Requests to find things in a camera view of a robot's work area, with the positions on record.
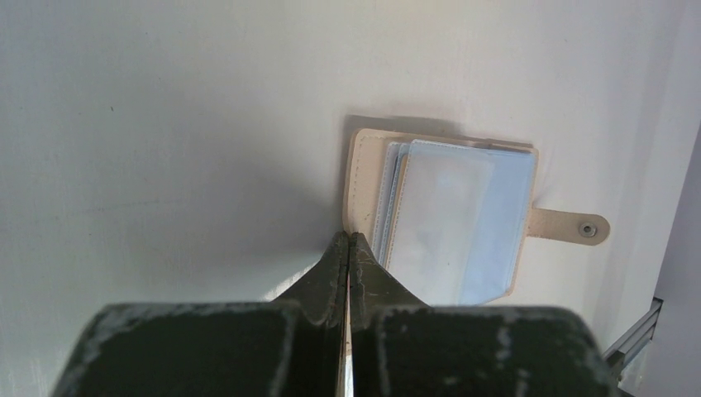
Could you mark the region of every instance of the beige leather cover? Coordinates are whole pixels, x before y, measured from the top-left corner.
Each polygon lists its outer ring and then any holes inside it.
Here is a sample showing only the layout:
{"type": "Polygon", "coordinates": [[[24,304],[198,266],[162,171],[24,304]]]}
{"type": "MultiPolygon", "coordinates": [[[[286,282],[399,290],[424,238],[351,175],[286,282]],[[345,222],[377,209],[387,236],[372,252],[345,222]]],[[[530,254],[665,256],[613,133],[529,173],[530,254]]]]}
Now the beige leather cover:
{"type": "MultiPolygon", "coordinates": [[[[387,145],[390,142],[411,142],[415,139],[452,145],[527,151],[535,155],[537,167],[538,151],[519,143],[468,137],[425,136],[371,129],[359,130],[351,139],[346,167],[343,227],[347,232],[361,232],[365,234],[368,241],[372,241],[387,145]]],[[[532,207],[528,214],[524,238],[528,235],[594,246],[606,240],[610,229],[607,220],[599,215],[567,213],[532,207]]]]}

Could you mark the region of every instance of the wallet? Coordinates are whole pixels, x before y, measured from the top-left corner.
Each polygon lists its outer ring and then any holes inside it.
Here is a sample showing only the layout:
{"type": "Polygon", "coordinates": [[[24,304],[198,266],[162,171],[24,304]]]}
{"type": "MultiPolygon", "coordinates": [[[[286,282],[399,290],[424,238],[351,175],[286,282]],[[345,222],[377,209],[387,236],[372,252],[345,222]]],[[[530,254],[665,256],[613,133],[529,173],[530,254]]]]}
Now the wallet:
{"type": "Polygon", "coordinates": [[[362,129],[350,143],[343,223],[430,305],[510,294],[526,237],[594,246],[596,214],[532,206],[538,152],[516,142],[362,129]]]}

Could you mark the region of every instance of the metal snap fastener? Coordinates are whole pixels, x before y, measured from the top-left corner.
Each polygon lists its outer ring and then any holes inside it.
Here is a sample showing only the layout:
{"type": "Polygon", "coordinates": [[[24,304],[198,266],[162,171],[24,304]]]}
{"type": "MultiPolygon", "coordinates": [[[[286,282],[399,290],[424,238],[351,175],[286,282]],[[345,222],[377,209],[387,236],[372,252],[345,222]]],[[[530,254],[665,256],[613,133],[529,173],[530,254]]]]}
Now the metal snap fastener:
{"type": "Polygon", "coordinates": [[[596,236],[596,225],[591,222],[582,223],[579,225],[579,234],[587,238],[596,236]]]}

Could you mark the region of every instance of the white table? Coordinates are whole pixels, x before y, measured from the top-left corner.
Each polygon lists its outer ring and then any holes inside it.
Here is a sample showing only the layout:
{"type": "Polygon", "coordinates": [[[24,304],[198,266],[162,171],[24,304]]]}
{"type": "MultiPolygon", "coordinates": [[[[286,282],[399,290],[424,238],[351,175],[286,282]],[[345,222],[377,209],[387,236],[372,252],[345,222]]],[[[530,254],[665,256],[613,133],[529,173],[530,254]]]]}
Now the white table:
{"type": "Polygon", "coordinates": [[[647,310],[701,115],[698,2],[0,6],[0,396],[46,395],[108,302],[259,299],[341,229],[350,132],[531,142],[531,239],[500,304],[647,310]]]}

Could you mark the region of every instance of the open wallet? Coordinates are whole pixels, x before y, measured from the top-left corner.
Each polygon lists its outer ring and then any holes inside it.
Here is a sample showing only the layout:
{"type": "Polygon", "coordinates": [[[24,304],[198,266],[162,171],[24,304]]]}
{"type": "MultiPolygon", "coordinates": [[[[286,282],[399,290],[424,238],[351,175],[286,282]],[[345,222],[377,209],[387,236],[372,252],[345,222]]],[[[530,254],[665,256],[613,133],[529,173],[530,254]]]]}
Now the open wallet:
{"type": "Polygon", "coordinates": [[[344,228],[430,305],[508,295],[526,237],[597,245],[608,221],[534,208],[537,149],[514,142],[362,129],[351,139],[344,228]]]}

